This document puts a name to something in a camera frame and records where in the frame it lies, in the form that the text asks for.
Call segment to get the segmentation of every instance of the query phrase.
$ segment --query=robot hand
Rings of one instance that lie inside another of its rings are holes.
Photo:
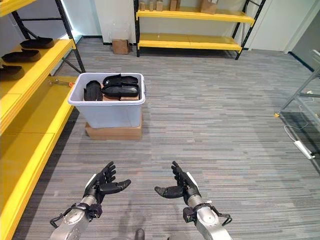
[[[166,199],[176,199],[183,197],[185,204],[188,205],[188,199],[192,195],[199,195],[198,187],[189,177],[189,175],[184,172],[181,167],[175,161],[172,162],[172,172],[174,174],[174,179],[177,182],[177,186],[169,187],[159,187],[156,186],[154,190],[161,196]]]
[[[111,161],[101,172],[94,174],[85,187],[83,197],[94,196],[97,203],[101,204],[105,195],[116,194],[126,189],[131,184],[131,180],[114,182],[115,169],[116,166]]]

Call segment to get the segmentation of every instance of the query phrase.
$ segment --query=small brown box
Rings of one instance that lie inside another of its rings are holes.
[[[217,10],[218,0],[202,0],[201,13],[215,14]]]
[[[144,10],[146,10],[146,5],[145,5],[145,2],[142,1],[140,2],[140,11],[144,11]]]
[[[176,10],[177,10],[177,0],[171,0],[170,11],[176,11]]]
[[[154,10],[154,1],[151,0],[151,1],[149,2],[149,11],[152,12],[153,10]]]
[[[112,39],[114,54],[129,54],[129,42],[123,39]]]
[[[164,3],[162,2],[162,0],[161,1],[157,0],[156,1],[156,10],[160,11],[160,12],[164,10]]]
[[[141,123],[137,127],[92,128],[86,122],[85,131],[92,140],[140,140],[142,137],[142,123],[141,114]]]
[[[178,11],[179,10],[179,8],[180,8],[180,4],[181,4],[181,0],[177,0],[176,1],[176,10]]]

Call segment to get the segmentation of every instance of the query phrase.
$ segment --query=white cable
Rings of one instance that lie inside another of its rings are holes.
[[[304,103],[305,103],[305,104],[306,104],[306,103],[313,103],[314,101],[315,101],[315,99],[312,98],[311,101],[305,101]],[[305,121],[306,124],[305,124],[303,127],[296,127],[296,126],[290,126],[290,125],[285,125],[285,126],[283,126],[285,133],[286,133],[286,134],[289,136],[289,138],[290,138],[292,141],[294,141],[294,142],[297,141],[297,139],[294,139],[294,138],[291,136],[291,134],[288,132],[288,130],[287,130],[286,128],[293,128],[293,129],[302,130],[302,129],[304,129],[305,127],[307,127],[307,126],[309,125],[308,121],[305,119],[304,115],[302,114],[302,105],[299,105],[299,109],[300,109],[300,115],[301,115],[301,117],[303,118],[303,120]]]

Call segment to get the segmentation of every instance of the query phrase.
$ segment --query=gray carpet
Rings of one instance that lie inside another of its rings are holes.
[[[117,180],[130,178],[132,184],[104,199],[101,218],[81,239],[133,238],[137,228],[145,230],[146,240],[166,240],[177,231],[203,239],[184,222],[182,199],[164,199],[153,190],[175,183],[173,160],[191,172],[204,199],[232,215],[226,228],[233,240],[320,239],[319,173],[273,116],[310,75],[292,56],[253,50],[238,61],[223,51],[184,57],[148,52],[136,58],[135,50],[113,55],[101,39],[82,39],[78,48],[88,72],[144,75],[143,137],[90,140],[83,116],[73,122],[74,111],[14,240],[48,239],[50,218],[79,201],[89,178],[109,161],[117,166]],[[68,60],[77,64],[73,54]],[[77,73],[64,63],[58,75]],[[297,111],[297,105],[291,109]]]

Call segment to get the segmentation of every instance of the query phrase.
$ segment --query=black shoe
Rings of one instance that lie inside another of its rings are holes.
[[[103,86],[106,86],[106,85],[121,86],[122,83],[138,84],[138,79],[134,76],[121,76],[121,74],[118,74],[114,76],[107,76],[102,82]]]
[[[139,94],[139,86],[132,83],[118,85],[106,85],[101,92],[108,97],[136,97]]]
[[[22,66],[7,66],[2,65],[0,68],[0,81],[5,80],[18,80],[25,75],[25,71]]]
[[[88,82],[84,89],[84,100],[102,101],[102,99],[101,84],[95,80]]]
[[[24,49],[50,49],[55,45],[52,38],[38,37],[37,39],[29,39],[20,43]]]
[[[2,56],[2,59],[8,63],[19,63],[19,62],[36,62],[41,58],[38,50],[26,50],[10,52]]]

